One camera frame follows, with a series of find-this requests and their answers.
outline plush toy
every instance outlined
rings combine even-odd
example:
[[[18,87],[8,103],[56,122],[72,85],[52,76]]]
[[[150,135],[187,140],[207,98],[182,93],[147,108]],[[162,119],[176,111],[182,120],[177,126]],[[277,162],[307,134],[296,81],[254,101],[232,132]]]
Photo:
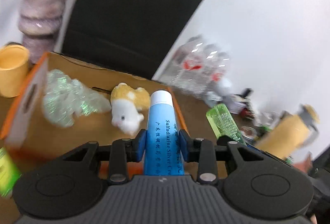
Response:
[[[140,127],[144,116],[138,111],[150,107],[150,95],[144,88],[133,89],[120,83],[111,92],[112,125],[125,134],[133,136]]]

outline yellow and white plush toy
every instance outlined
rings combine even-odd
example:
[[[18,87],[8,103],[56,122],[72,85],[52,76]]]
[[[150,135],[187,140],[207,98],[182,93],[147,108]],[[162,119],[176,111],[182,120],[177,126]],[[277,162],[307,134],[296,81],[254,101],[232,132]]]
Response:
[[[138,111],[150,107],[150,95],[144,88],[133,89],[126,83],[118,84],[111,92],[112,125],[125,134],[134,136],[144,116]]]

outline vase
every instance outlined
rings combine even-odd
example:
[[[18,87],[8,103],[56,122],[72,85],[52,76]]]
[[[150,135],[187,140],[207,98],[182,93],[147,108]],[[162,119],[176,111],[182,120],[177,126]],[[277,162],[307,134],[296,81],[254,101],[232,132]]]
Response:
[[[46,51],[53,51],[55,34],[62,25],[66,0],[23,0],[19,30],[25,35],[23,46],[30,51],[30,61],[36,63]]]

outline yellow cup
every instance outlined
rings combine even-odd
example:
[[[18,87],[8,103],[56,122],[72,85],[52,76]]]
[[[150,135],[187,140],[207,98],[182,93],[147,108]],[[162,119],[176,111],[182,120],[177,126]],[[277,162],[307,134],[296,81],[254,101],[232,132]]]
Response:
[[[28,49],[16,44],[0,48],[0,95],[7,98],[18,96],[28,72]]]

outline white cap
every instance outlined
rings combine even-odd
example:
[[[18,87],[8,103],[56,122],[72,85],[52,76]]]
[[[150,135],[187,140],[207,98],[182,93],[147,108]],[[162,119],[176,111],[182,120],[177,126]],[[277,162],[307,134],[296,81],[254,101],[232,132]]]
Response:
[[[173,107],[173,101],[172,101],[171,94],[164,90],[159,90],[159,91],[154,92],[151,95],[150,106],[155,105],[155,104],[169,104]]]

